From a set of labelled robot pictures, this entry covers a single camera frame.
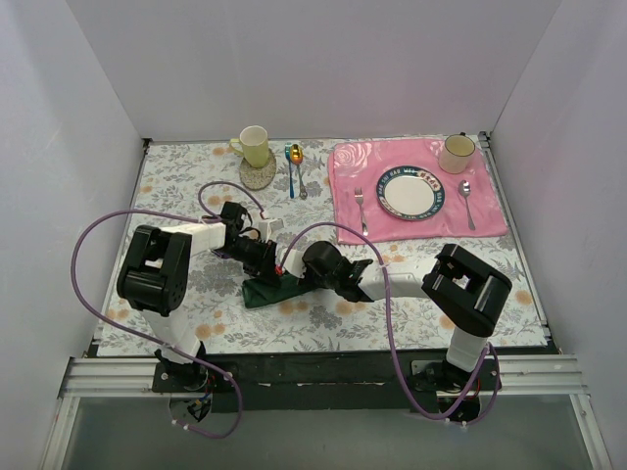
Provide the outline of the dark green cloth napkin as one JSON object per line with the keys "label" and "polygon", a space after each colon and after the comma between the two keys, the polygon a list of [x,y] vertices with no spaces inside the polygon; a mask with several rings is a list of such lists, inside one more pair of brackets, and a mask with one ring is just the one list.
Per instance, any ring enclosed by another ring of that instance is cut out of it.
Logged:
{"label": "dark green cloth napkin", "polygon": [[258,308],[279,304],[316,289],[316,285],[285,273],[279,277],[278,286],[271,286],[260,279],[245,280],[242,284],[242,296],[245,308]]}

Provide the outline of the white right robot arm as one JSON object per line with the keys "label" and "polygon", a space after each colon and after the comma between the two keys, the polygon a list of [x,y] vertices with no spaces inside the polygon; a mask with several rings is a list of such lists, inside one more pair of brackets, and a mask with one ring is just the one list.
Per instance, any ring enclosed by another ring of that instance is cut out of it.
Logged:
{"label": "white right robot arm", "polygon": [[377,267],[372,259],[351,261],[334,245],[316,242],[287,255],[284,267],[301,285],[331,290],[351,303],[431,300],[455,325],[439,382],[460,390],[479,377],[512,289],[508,277],[456,244],[445,245],[433,261]]}

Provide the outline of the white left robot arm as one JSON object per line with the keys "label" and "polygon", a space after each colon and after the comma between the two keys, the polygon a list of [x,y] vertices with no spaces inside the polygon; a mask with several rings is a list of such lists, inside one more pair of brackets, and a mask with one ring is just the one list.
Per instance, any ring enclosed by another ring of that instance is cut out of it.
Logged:
{"label": "white left robot arm", "polygon": [[279,285],[275,269],[280,219],[263,217],[257,226],[248,211],[226,203],[216,217],[170,227],[141,225],[135,229],[117,282],[117,293],[139,311],[162,342],[156,357],[168,376],[184,390],[196,392],[208,382],[203,343],[180,308],[187,291],[190,260],[213,252],[242,263],[243,270],[270,287]]}

